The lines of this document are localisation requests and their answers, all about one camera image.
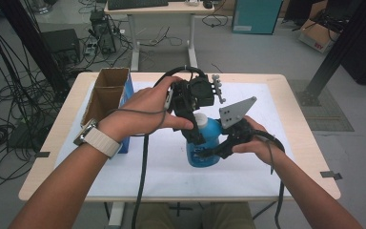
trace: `floor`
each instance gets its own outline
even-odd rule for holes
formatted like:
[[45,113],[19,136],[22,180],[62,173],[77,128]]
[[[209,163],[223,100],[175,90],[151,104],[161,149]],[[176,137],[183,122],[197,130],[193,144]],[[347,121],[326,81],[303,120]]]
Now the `floor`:
[[[202,17],[195,21],[195,46],[198,67],[205,73],[280,73],[288,79],[310,80],[325,54],[319,53],[299,42],[299,31],[291,23],[277,23],[274,35],[236,34],[231,32],[228,22],[223,27],[208,27]],[[89,25],[52,25],[41,24],[42,30],[59,30],[75,28],[79,38],[87,37]],[[128,27],[122,23],[128,35]],[[141,43],[159,38],[165,28],[145,29],[138,34]],[[20,42],[6,19],[0,16],[0,33],[21,53]],[[184,29],[171,28],[168,37],[182,40],[188,38]],[[184,46],[178,39],[172,38],[161,42],[157,47],[145,47],[141,54],[140,72],[165,72],[176,66],[188,64]],[[116,67],[129,65],[131,53],[127,52],[124,59],[116,62]],[[98,71],[106,63],[90,67]],[[0,90],[6,86],[0,73]],[[325,156],[331,170],[341,173],[343,179],[336,183],[341,191],[338,200],[366,228],[366,86],[357,85],[351,76],[342,68],[338,68],[327,85],[329,91],[339,104],[343,113],[351,122],[354,132],[314,132],[315,139]],[[7,115],[9,103],[0,106],[0,114]],[[8,176],[19,167],[20,162],[15,154],[7,154],[0,166],[0,174]],[[11,179],[0,185],[0,228],[8,227],[24,202],[18,199],[18,192],[26,176]],[[258,212],[269,202],[250,202],[253,213]],[[199,228],[202,207],[209,203],[182,203],[191,211],[171,210],[173,219],[180,228]],[[255,220],[257,228],[275,228],[275,208],[271,208]],[[122,228],[130,228],[132,204],[128,204]],[[282,228],[309,228],[293,201],[285,201],[280,214]],[[83,205],[74,228],[104,228],[107,216],[103,203],[89,202]]]

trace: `blue bottle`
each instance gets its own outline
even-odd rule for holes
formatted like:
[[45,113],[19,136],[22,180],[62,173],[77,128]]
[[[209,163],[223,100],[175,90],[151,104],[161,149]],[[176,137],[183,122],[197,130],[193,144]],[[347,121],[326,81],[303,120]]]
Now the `blue bottle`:
[[221,135],[221,125],[212,118],[207,118],[204,114],[194,114],[200,133],[204,136],[206,143],[194,145],[186,142],[187,159],[196,168],[208,167],[216,164],[219,156],[201,157],[198,155],[204,149],[212,149],[219,144],[218,137]]

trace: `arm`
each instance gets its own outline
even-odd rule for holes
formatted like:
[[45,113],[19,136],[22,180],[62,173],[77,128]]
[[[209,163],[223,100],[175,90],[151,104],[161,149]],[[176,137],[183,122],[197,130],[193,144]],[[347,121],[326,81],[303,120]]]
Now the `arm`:
[[[246,118],[257,130],[266,131],[263,126],[251,118]],[[275,171],[313,228],[362,228],[346,209],[308,177],[281,150],[274,145],[271,148]],[[254,152],[263,162],[271,164],[266,143],[258,138],[234,146],[233,151],[236,153]]]
[[[145,112],[162,111],[166,91],[178,77],[166,77],[153,89],[144,89],[123,106]],[[120,142],[129,135],[146,134],[163,114],[115,112],[100,121],[98,129]],[[166,114],[161,128],[191,129],[192,122]],[[76,148],[41,184],[10,228],[71,228],[107,156],[85,143]]]

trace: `desk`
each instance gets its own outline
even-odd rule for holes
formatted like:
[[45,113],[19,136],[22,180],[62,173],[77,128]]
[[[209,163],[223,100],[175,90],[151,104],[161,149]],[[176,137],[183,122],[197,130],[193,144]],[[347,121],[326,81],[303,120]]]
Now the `desk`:
[[128,10],[109,10],[106,4],[106,14],[127,14],[132,37],[132,64],[131,71],[138,71],[139,61],[139,42],[135,37],[135,26],[141,27],[169,27],[169,26],[187,26],[190,27],[190,38],[188,41],[188,51],[190,65],[197,67],[197,59],[194,50],[194,15],[210,14],[212,9],[205,9],[202,2],[198,6],[188,6],[184,2],[170,2],[166,7],[140,8]]
[[[155,82],[163,73],[132,73],[132,82],[140,81],[150,81]],[[89,87],[92,85],[98,73],[81,73],[76,78],[73,87],[64,103],[61,112],[59,113],[57,119],[55,120],[51,131],[44,143],[41,151],[51,152],[50,156],[47,158],[37,158],[34,162],[30,173],[20,190],[19,197],[23,200],[27,200],[35,192],[38,186],[44,181],[44,179],[51,173],[54,168],[55,161],[58,154],[62,148],[62,145],[66,141],[71,125],[75,120],[75,116],[84,101],[85,94],[89,91]],[[189,79],[189,73],[180,73],[179,76]],[[274,101],[276,111],[279,115],[283,130],[286,137],[288,138],[288,143],[291,145],[291,150],[293,152],[295,162],[299,167],[304,170],[313,180],[315,180],[321,187],[323,187],[332,197],[340,198],[340,192],[336,186],[335,181],[332,178],[323,178],[320,175],[322,171],[328,171],[329,168],[326,164],[322,153],[320,152],[314,136],[308,127],[308,124],[300,111],[298,104],[295,101],[295,97],[287,83],[287,80],[283,75],[277,74],[240,74],[240,73],[222,73],[220,74],[221,82],[227,83],[252,83],[252,84],[264,84],[267,85],[271,97]],[[156,152],[151,152],[149,158],[152,158]],[[266,173],[270,172],[270,167],[266,169]],[[217,186],[216,189],[225,188],[232,189],[232,187],[221,187]],[[203,194],[197,194],[197,196],[191,197],[148,197],[145,192],[150,191],[144,188],[143,201],[234,201],[234,200],[266,200],[266,199],[276,199],[278,193],[278,183],[276,187],[274,186],[274,192],[270,195],[259,195],[250,196],[242,195],[238,197],[219,197],[213,196],[207,198],[201,196]],[[109,193],[99,196],[88,195],[87,201],[135,201],[136,192],[130,193],[124,197],[116,197],[115,195]]]

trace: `brown box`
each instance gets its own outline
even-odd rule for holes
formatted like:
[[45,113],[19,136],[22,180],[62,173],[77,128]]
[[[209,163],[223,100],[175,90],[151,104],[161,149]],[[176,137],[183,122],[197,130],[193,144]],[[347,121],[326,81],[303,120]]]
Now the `brown box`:
[[[314,18],[323,9],[326,8],[328,1],[318,2],[312,5],[310,18]],[[301,27],[301,35],[299,40],[305,44],[311,46],[319,52],[327,52],[335,43],[339,36],[339,33],[331,31],[326,27],[323,27],[316,22],[308,19]]]
[[[129,69],[102,69],[94,83],[81,125],[85,125],[92,118],[102,120],[122,106],[132,94],[133,87]],[[127,153],[129,143],[130,138],[125,138],[119,153]]]

